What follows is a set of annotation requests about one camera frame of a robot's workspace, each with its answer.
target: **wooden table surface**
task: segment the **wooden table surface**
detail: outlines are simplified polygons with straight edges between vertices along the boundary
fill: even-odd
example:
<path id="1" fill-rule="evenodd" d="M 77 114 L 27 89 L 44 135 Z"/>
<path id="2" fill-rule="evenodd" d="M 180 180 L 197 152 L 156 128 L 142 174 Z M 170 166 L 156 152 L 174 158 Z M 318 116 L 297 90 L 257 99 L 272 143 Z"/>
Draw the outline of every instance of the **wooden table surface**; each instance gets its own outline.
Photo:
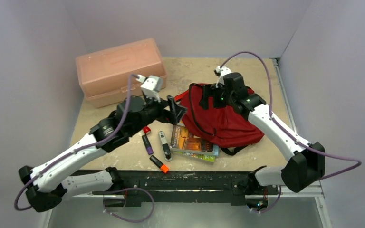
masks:
<path id="1" fill-rule="evenodd" d="M 213 70 L 223 60 L 221 58 L 164 58 L 168 78 L 166 88 L 160 92 L 161 97 L 166 98 L 167 95 L 178 95 L 187 90 L 190 83 L 215 83 L 217 77 L 213 73 Z M 273 111 L 282 121 L 289 124 L 288 112 L 273 62 L 271 59 L 265 59 L 265 61 L 272 79 L 272 94 L 274 97 Z M 267 103 L 269 102 L 268 80 L 259 60 L 252 58 L 234 58 L 226 66 L 232 72 L 241 73 L 244 77 L 245 84 L 264 98 Z M 115 109 L 116 104 L 97 109 L 84 99 L 72 136 L 72 145 L 80 140 L 98 121 L 107 117 Z M 164 131 L 168 140 L 170 140 L 173 126 L 155 121 L 149 127 L 152 129 L 152 133 L 148 138 L 154 150 L 154 155 L 165 163 L 170 170 L 251 171 L 262 165 L 283 166 L 286 164 L 283 155 L 266 136 L 258 144 L 248 146 L 234 156 L 228 156 L 220 151 L 215 163 L 204 162 L 174 153 L 172 154 L 173 160 L 166 162 L 158 132 Z M 158 170 L 149 160 L 149 156 L 142 142 L 142 134 L 136 134 L 130 138 L 129 143 L 103 157 L 91 161 L 83 169 L 102 170 L 112 166 L 117 167 L 119 170 Z"/>

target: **orange highlighter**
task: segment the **orange highlighter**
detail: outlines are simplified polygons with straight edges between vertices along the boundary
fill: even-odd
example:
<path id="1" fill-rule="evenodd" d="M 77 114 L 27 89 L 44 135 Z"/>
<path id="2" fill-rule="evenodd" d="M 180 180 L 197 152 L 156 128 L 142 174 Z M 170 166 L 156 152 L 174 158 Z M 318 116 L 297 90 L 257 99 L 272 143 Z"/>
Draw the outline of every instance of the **orange highlighter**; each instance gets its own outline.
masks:
<path id="1" fill-rule="evenodd" d="M 153 155 L 150 156 L 149 158 L 157 167 L 160 168 L 161 171 L 163 171 L 164 173 L 167 173 L 169 171 L 169 168 L 163 164 L 163 162 L 161 162 L 159 159 L 157 159 L 156 157 L 154 157 Z"/>

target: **white wall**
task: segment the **white wall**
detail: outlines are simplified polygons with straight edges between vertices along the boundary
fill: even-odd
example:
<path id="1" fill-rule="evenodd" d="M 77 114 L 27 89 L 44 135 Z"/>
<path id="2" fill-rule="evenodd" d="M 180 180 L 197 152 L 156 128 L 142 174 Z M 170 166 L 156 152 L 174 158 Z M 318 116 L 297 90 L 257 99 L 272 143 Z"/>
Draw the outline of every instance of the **white wall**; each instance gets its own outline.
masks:
<path id="1" fill-rule="evenodd" d="M 313 0 L 280 70 L 300 133 L 362 160 L 322 184 L 333 226 L 365 227 L 365 1 Z M 345 165 L 327 159 L 327 173 Z"/>
<path id="2" fill-rule="evenodd" d="M 61 1 L 0 0 L 0 227 L 37 226 L 41 214 L 13 208 L 17 170 L 68 146 L 82 99 L 74 62 L 84 53 Z"/>
<path id="3" fill-rule="evenodd" d="M 63 0 L 89 52 L 155 38 L 163 56 L 280 57 L 311 0 Z"/>

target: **red backpack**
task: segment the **red backpack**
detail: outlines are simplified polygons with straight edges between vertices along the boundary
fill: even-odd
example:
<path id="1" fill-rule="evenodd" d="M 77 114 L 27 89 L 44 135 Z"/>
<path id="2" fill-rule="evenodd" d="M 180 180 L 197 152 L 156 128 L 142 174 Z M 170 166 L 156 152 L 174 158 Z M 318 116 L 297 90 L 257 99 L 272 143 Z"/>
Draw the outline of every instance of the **red backpack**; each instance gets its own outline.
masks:
<path id="1" fill-rule="evenodd" d="M 214 108 L 213 97 L 204 96 L 204 86 L 209 88 L 214 84 L 190 84 L 187 91 L 175 97 L 176 101 L 181 101 L 180 105 L 188 108 L 182 118 L 185 127 L 194 135 L 218 145 L 228 155 L 258 143 L 264 133 L 235 113 L 232 107 Z M 248 93 L 254 91 L 248 87 Z"/>

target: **book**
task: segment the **book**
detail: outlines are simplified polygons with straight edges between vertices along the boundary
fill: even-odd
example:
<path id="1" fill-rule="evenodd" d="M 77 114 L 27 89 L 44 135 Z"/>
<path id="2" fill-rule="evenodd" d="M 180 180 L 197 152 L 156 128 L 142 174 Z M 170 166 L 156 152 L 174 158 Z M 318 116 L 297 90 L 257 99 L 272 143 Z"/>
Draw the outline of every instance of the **book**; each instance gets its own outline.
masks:
<path id="1" fill-rule="evenodd" d="M 173 153 L 181 154 L 188 157 L 193 157 L 196 159 L 201 159 L 206 162 L 212 162 L 214 163 L 216 160 L 216 156 L 213 155 L 203 155 L 203 154 L 195 154 L 195 153 L 187 153 L 187 152 L 179 152 L 179 151 L 173 151 Z"/>
<path id="2" fill-rule="evenodd" d="M 174 152 L 185 152 L 207 156 L 219 155 L 219 147 L 209 141 L 195 137 L 185 126 L 174 125 L 170 149 Z"/>

